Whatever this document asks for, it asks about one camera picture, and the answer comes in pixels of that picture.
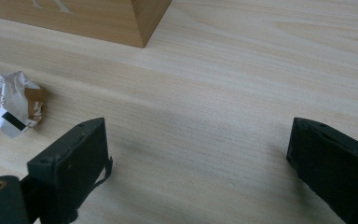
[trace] light wood tabletop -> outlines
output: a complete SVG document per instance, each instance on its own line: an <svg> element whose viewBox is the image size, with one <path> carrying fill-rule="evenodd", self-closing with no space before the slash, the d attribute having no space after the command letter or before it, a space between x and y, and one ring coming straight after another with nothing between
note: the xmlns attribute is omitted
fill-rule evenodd
<svg viewBox="0 0 358 224"><path fill-rule="evenodd" d="M173 0L145 49L0 20L0 73L47 92L0 175L105 117L76 223L343 223L285 159L294 117L358 140L358 0Z"/></svg>

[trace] snack wrapper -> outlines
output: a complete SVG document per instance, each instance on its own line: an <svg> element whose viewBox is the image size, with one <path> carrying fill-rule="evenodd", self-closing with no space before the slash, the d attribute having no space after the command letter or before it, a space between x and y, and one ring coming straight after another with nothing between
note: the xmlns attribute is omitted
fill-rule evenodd
<svg viewBox="0 0 358 224"><path fill-rule="evenodd" d="M11 138L42 119L43 90L23 72L0 75L0 130Z"/></svg>

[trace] brown inside of wrapper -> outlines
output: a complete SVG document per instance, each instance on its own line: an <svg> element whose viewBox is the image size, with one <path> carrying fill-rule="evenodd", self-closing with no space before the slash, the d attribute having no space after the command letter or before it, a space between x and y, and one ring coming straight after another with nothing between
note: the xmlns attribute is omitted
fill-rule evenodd
<svg viewBox="0 0 358 224"><path fill-rule="evenodd" d="M25 88L24 94L28 100L28 119L39 122L42 119L43 90Z"/></svg>

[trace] crumpled wrapper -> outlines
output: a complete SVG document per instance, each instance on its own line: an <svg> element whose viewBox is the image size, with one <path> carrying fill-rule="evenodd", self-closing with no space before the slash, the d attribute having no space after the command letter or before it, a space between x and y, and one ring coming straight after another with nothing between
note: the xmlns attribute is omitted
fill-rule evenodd
<svg viewBox="0 0 358 224"><path fill-rule="evenodd" d="M43 90L23 72L0 75L0 130L14 138L42 119Z"/></svg>

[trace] brown box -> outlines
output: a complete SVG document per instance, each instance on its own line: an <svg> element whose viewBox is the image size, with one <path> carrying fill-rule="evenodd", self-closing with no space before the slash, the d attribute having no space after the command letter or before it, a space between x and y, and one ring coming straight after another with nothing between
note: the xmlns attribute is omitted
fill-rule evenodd
<svg viewBox="0 0 358 224"><path fill-rule="evenodd" d="M0 0L0 18L143 48L172 0Z"/></svg>

